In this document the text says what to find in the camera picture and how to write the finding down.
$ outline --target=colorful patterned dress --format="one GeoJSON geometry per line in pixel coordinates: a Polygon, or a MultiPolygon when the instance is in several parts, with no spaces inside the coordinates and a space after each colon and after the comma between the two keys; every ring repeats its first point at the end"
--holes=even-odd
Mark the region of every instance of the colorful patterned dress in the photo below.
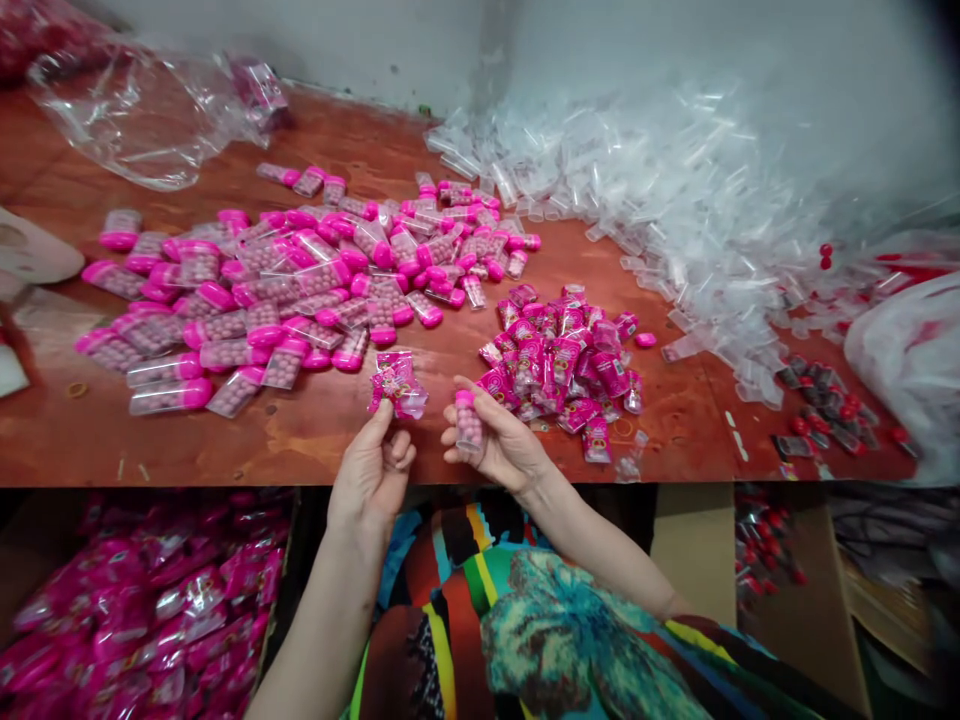
{"type": "Polygon", "coordinates": [[[660,623],[507,495],[397,520],[351,720],[855,716],[751,639],[660,623]]]}

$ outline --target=pink cap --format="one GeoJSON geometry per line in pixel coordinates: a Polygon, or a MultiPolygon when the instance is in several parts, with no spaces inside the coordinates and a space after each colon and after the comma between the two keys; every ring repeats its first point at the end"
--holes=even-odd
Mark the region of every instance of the pink cap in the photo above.
{"type": "Polygon", "coordinates": [[[300,180],[302,174],[299,170],[287,170],[283,174],[283,184],[287,187],[293,187],[300,180]]]}
{"type": "Polygon", "coordinates": [[[100,244],[114,252],[127,252],[138,239],[137,233],[100,233],[100,244]]]}
{"type": "Polygon", "coordinates": [[[180,262],[180,238],[167,238],[163,241],[163,251],[174,262],[180,262]]]}
{"type": "Polygon", "coordinates": [[[274,230],[279,230],[287,224],[287,214],[279,210],[267,210],[260,213],[260,222],[265,222],[274,230]]]}
{"type": "Polygon", "coordinates": [[[230,310],[237,309],[237,302],[233,299],[230,291],[223,287],[223,285],[215,283],[212,280],[207,280],[207,282],[202,283],[200,287],[197,288],[197,295],[213,305],[220,312],[229,312],[230,310]]]}
{"type": "Polygon", "coordinates": [[[397,264],[397,258],[390,244],[381,240],[373,247],[373,262],[382,270],[389,270],[397,264]]]}
{"type": "Polygon", "coordinates": [[[366,273],[357,273],[350,281],[350,294],[353,297],[367,297],[370,294],[370,276],[366,273]]]}
{"type": "Polygon", "coordinates": [[[324,370],[330,367],[330,353],[323,348],[313,348],[303,359],[301,366],[306,370],[324,370]]]}
{"type": "Polygon", "coordinates": [[[657,336],[653,333],[639,333],[633,341],[638,347],[653,347],[657,344],[657,336]]]}
{"type": "MultiPolygon", "coordinates": [[[[267,351],[267,360],[269,359],[270,359],[270,352],[267,351]]],[[[237,372],[240,373],[242,377],[249,380],[250,382],[256,383],[257,385],[259,385],[260,383],[263,382],[263,376],[264,376],[264,373],[266,373],[266,370],[264,370],[262,367],[258,367],[259,364],[260,363],[257,363],[255,365],[243,365],[237,370],[237,372]]]]}
{"type": "Polygon", "coordinates": [[[430,308],[425,315],[420,316],[420,322],[425,328],[435,328],[443,322],[443,310],[438,307],[430,308]]]}
{"type": "Polygon", "coordinates": [[[450,291],[450,297],[447,298],[447,302],[449,302],[450,305],[457,310],[462,308],[466,301],[467,294],[460,288],[453,288],[453,290],[450,291]]]}
{"type": "Polygon", "coordinates": [[[255,348],[271,348],[280,342],[283,328],[280,325],[265,325],[247,333],[247,343],[255,348]]]}
{"type": "Polygon", "coordinates": [[[453,293],[453,283],[449,280],[431,280],[430,289],[437,295],[450,295],[453,293]]]}
{"type": "Polygon", "coordinates": [[[457,265],[462,267],[464,270],[469,270],[476,264],[477,264],[476,253],[467,253],[463,257],[457,259],[457,265]]]}
{"type": "Polygon", "coordinates": [[[127,306],[127,310],[138,315],[172,315],[173,310],[163,303],[137,300],[127,306]]]}
{"type": "Polygon", "coordinates": [[[310,213],[303,212],[303,210],[287,210],[286,215],[287,222],[296,227],[315,228],[317,226],[317,219],[310,213]]]}
{"type": "Polygon", "coordinates": [[[123,261],[123,266],[130,272],[137,275],[149,275],[153,266],[160,262],[160,258],[150,257],[148,255],[128,255],[123,261]]]}
{"type": "Polygon", "coordinates": [[[83,272],[80,273],[80,277],[84,282],[88,282],[92,285],[96,283],[97,280],[102,278],[105,273],[109,272],[115,267],[118,267],[118,265],[113,262],[113,260],[97,260],[96,262],[87,265],[83,269],[83,272]]]}
{"type": "Polygon", "coordinates": [[[503,265],[493,258],[487,258],[483,261],[483,264],[487,268],[487,272],[490,273],[491,282],[500,282],[503,280],[503,276],[506,274],[503,271],[503,265]]]}
{"type": "Polygon", "coordinates": [[[347,354],[337,350],[334,352],[331,362],[340,372],[357,372],[363,365],[363,356],[357,353],[347,354]]]}
{"type": "Polygon", "coordinates": [[[213,397],[213,385],[206,378],[189,380],[181,391],[182,402],[190,410],[206,407],[211,397],[213,397]]]}
{"type": "Polygon", "coordinates": [[[394,325],[408,325],[413,322],[415,317],[413,308],[409,305],[404,305],[403,307],[395,308],[393,311],[393,324],[394,325]]]}
{"type": "Polygon", "coordinates": [[[377,345],[392,345],[397,341],[397,331],[393,328],[378,328],[370,331],[370,339],[377,345]]]}
{"type": "Polygon", "coordinates": [[[169,303],[180,294],[180,288],[165,288],[154,285],[152,282],[145,282],[140,286],[140,294],[145,298],[155,302],[169,303]]]}
{"type": "Polygon", "coordinates": [[[117,337],[117,334],[110,328],[97,328],[77,340],[73,349],[81,355],[87,355],[115,337],[117,337]]]}
{"type": "Polygon", "coordinates": [[[289,352],[296,353],[300,357],[304,357],[308,352],[310,352],[310,343],[299,338],[288,337],[277,343],[276,349],[287,350],[289,352]]]}
{"type": "Polygon", "coordinates": [[[207,340],[207,334],[196,320],[192,320],[183,326],[183,341],[187,347],[193,350],[199,350],[207,340]]]}
{"type": "Polygon", "coordinates": [[[181,353],[178,360],[177,375],[182,380],[196,380],[203,377],[203,367],[200,365],[199,353],[193,351],[181,353]]]}

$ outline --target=finger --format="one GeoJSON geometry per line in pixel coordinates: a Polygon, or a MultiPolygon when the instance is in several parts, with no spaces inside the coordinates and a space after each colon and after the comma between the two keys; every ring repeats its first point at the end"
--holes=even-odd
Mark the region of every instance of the finger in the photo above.
{"type": "Polygon", "coordinates": [[[457,375],[453,378],[453,384],[460,390],[469,390],[474,394],[473,408],[477,411],[477,415],[497,432],[515,432],[517,425],[523,426],[523,423],[517,420],[509,410],[467,378],[457,375]]]}
{"type": "Polygon", "coordinates": [[[413,445],[408,445],[407,449],[403,453],[403,457],[401,457],[394,465],[394,469],[400,470],[401,472],[408,470],[410,466],[413,465],[413,461],[416,459],[416,457],[417,448],[413,445]]]}
{"type": "Polygon", "coordinates": [[[353,442],[358,447],[378,447],[383,442],[387,430],[390,429],[391,420],[393,420],[393,403],[389,400],[381,400],[377,412],[367,420],[366,425],[360,428],[353,442]]]}
{"type": "Polygon", "coordinates": [[[455,442],[457,442],[457,429],[456,428],[447,428],[443,431],[443,435],[440,436],[440,444],[450,447],[455,442]]]}
{"type": "Polygon", "coordinates": [[[410,442],[410,433],[406,430],[401,430],[393,436],[393,440],[390,442],[390,456],[393,458],[394,463],[406,454],[410,448],[410,442]]]}

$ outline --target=right hand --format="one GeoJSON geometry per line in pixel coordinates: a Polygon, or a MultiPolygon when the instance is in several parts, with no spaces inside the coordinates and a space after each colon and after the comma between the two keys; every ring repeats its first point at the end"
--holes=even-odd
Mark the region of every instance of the right hand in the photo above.
{"type": "Polygon", "coordinates": [[[469,390],[474,394],[473,407],[485,425],[483,447],[476,453],[455,447],[457,410],[453,405],[448,405],[443,417],[453,427],[444,430],[440,437],[440,442],[450,448],[444,452],[443,459],[451,464],[472,465],[512,494],[523,495],[544,477],[553,464],[543,445],[530,428],[465,377],[458,375],[453,383],[457,390],[469,390]]]}

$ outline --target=white object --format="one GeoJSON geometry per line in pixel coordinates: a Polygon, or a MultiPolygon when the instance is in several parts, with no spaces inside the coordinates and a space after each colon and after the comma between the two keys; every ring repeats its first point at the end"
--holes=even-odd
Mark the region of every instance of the white object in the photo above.
{"type": "Polygon", "coordinates": [[[0,208],[0,270],[24,282],[60,282],[83,268],[83,255],[32,222],[0,208]]]}

